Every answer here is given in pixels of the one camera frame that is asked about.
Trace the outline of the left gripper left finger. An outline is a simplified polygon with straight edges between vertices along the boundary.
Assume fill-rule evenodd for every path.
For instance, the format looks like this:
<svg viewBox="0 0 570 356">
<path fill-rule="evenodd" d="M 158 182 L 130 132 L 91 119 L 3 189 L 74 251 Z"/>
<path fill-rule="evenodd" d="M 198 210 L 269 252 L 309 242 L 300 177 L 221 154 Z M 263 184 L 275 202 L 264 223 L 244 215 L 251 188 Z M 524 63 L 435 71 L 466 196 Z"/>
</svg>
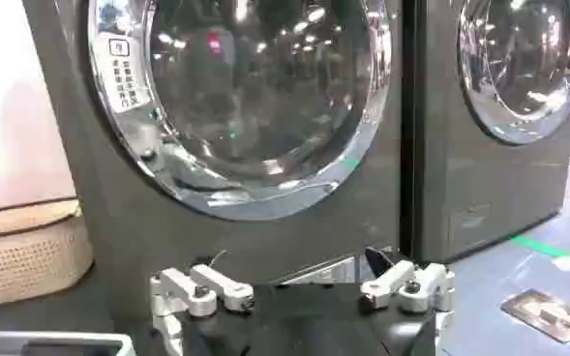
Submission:
<svg viewBox="0 0 570 356">
<path fill-rule="evenodd" d="M 211 264 L 196 264 L 188 272 L 165 268 L 150 277 L 149 286 L 152 326 L 168 355 L 183 355 L 183 327 L 177 313 L 206 318 L 217 312 L 219 303 L 240 314 L 252 313 L 255 306 L 250 284 L 229 278 Z"/>
</svg>

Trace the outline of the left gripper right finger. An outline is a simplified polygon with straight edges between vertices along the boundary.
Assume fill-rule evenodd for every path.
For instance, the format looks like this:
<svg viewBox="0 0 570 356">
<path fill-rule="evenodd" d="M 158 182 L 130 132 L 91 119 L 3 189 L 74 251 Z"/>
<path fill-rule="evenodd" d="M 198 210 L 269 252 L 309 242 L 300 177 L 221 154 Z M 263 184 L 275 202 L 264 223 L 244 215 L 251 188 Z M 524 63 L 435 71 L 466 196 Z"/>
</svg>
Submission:
<svg viewBox="0 0 570 356">
<path fill-rule="evenodd" d="M 373 247 L 365 248 L 364 255 L 375 278 L 360 285 L 362 309 L 386 309 L 395 299 L 403 312 L 437 312 L 435 337 L 440 339 L 454 314 L 455 273 L 443 264 L 422 268 L 406 258 L 395 260 Z"/>
</svg>

